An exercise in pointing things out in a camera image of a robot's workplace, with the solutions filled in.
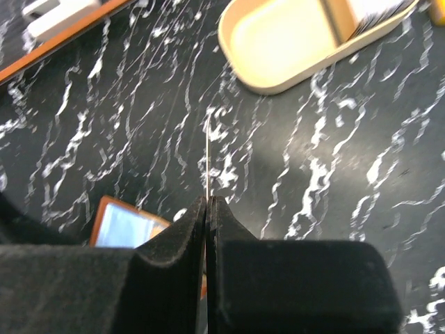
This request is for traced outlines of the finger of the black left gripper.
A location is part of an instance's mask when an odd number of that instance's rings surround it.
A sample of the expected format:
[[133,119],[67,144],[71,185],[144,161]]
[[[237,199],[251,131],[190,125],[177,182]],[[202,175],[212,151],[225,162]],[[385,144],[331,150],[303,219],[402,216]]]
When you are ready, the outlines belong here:
[[71,236],[21,213],[1,193],[1,245],[80,245]]

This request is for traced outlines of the beige oval tray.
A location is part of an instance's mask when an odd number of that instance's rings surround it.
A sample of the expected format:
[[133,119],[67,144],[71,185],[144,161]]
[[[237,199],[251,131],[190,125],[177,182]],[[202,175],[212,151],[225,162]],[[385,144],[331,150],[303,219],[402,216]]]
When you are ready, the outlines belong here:
[[349,1],[231,1],[218,23],[218,42],[238,79],[275,95],[393,31],[415,1],[358,21]]

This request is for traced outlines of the gold card black stripe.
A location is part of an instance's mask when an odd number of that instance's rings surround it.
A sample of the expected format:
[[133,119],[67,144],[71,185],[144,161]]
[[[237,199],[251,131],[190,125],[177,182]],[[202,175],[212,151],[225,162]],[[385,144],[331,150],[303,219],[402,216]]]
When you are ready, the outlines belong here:
[[206,200],[209,201],[209,197],[211,195],[211,183],[210,183],[210,161],[211,161],[211,157],[210,157],[210,153],[211,153],[211,148],[210,148],[210,130],[211,130],[211,116],[207,117],[206,120],[206,147],[205,147],[205,155],[206,155],[206,162],[205,162],[205,181],[206,181]]

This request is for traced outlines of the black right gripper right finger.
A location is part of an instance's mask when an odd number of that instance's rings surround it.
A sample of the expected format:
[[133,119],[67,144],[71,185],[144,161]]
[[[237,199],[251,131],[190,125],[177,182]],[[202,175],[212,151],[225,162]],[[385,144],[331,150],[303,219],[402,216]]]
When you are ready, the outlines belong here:
[[206,212],[210,333],[397,333],[403,311],[381,254],[347,240],[260,240],[223,197]]

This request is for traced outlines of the stack of credit cards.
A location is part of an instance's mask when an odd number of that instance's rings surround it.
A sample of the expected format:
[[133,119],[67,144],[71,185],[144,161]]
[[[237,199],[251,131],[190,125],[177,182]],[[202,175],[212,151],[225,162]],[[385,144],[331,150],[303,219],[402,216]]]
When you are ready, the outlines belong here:
[[411,0],[354,0],[349,1],[355,28],[352,38],[384,22],[413,3]]

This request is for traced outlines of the brown leather card holder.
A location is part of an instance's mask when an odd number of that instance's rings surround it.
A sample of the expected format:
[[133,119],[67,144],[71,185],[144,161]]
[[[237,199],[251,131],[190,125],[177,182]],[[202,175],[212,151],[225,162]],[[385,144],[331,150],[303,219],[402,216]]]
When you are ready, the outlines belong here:
[[197,198],[172,222],[104,196],[89,244],[119,248],[132,254],[128,281],[166,294],[169,289],[203,299],[207,282],[202,272],[206,200]]

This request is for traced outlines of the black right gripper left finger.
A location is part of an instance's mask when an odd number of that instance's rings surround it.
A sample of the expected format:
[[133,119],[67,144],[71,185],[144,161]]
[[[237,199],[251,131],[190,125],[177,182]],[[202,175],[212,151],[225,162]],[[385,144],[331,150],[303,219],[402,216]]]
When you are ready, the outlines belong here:
[[136,289],[132,254],[80,245],[1,245],[2,333],[194,333],[200,300]]

